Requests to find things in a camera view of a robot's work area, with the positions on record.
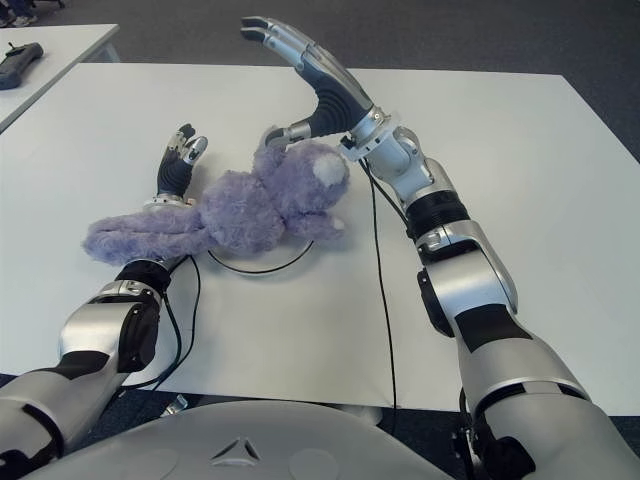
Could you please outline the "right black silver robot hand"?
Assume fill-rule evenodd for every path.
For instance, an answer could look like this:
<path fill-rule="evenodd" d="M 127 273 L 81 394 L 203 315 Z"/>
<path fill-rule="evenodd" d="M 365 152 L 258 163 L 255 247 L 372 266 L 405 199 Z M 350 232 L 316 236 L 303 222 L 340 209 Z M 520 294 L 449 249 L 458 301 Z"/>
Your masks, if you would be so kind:
<path fill-rule="evenodd" d="M 398 125 L 364 91 L 358 80 L 326 49 L 296 28 L 268 17 L 241 19 L 243 38 L 258 42 L 286 60 L 313 89 L 317 106 L 307 118 L 277 128 L 266 146 L 280 147 L 301 140 L 348 133 L 347 149 L 364 150 Z"/>

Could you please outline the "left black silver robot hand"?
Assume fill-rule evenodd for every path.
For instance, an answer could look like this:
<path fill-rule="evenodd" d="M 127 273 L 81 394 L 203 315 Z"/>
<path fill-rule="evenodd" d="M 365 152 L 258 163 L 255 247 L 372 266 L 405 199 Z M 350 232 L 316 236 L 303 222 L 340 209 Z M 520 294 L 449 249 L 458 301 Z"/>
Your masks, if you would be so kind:
<path fill-rule="evenodd" d="M 208 147 L 205 136 L 197 136 L 186 123 L 168 141 L 157 173 L 157 194 L 183 198 L 192 179 L 193 169 Z"/>

